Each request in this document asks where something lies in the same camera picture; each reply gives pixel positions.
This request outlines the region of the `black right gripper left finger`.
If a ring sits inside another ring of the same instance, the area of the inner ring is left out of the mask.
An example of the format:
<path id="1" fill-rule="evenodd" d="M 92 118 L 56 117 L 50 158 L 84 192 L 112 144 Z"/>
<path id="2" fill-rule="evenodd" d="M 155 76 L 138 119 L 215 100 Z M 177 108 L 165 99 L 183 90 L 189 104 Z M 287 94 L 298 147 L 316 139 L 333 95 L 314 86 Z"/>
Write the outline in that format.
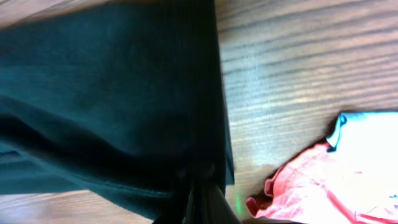
<path id="1" fill-rule="evenodd" d="M 153 224 L 186 224 L 194 211 L 194 192 L 192 183 L 182 183 L 173 191 L 165 210 Z"/>

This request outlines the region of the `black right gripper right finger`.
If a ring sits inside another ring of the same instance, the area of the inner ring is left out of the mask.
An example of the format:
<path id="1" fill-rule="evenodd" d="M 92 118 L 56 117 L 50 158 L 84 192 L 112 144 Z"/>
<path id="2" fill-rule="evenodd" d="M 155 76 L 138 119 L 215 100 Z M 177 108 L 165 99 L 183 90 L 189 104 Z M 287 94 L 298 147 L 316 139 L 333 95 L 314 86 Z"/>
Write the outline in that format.
<path id="1" fill-rule="evenodd" d="M 212 182 L 197 184 L 194 193 L 194 224 L 241 224 L 220 188 Z"/>

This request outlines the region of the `black t-shirt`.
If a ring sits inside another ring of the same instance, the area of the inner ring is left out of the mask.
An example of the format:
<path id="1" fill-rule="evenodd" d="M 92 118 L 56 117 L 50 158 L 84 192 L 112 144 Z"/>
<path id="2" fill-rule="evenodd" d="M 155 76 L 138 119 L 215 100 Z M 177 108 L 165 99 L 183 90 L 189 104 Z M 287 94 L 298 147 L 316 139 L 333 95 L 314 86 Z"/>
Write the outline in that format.
<path id="1" fill-rule="evenodd" d="M 213 1 L 107 3 L 1 31 L 1 193 L 90 190 L 155 220 L 233 170 Z"/>

